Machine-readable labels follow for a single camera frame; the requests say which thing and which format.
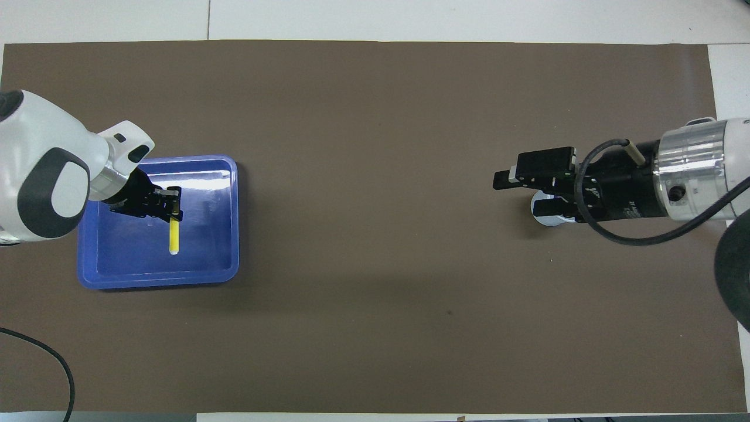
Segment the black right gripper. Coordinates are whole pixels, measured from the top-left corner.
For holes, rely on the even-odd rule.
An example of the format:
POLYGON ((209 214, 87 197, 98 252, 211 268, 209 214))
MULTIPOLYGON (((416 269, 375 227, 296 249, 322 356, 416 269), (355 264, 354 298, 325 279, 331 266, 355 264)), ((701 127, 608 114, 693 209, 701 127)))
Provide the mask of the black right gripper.
MULTIPOLYGON (((640 142, 646 165, 636 166, 621 148, 610 148, 589 164, 583 180, 584 200, 598 222, 667 216, 654 186, 653 163, 660 141, 640 142)), ((577 170, 577 150, 559 147, 523 152, 509 170, 498 171, 493 189, 571 189, 577 170)), ((585 222, 574 203, 557 196, 533 199, 537 222, 585 222)))

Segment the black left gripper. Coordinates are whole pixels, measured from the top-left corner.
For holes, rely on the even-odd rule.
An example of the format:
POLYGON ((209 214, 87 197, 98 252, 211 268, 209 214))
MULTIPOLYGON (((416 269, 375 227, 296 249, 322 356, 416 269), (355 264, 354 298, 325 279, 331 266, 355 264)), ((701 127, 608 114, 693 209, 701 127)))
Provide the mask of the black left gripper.
POLYGON ((148 216, 166 223, 172 220, 181 222, 184 218, 179 203, 181 195, 181 187, 168 186, 162 189, 153 184, 148 174, 137 166, 123 187, 109 198, 109 208, 113 213, 135 218, 148 216))

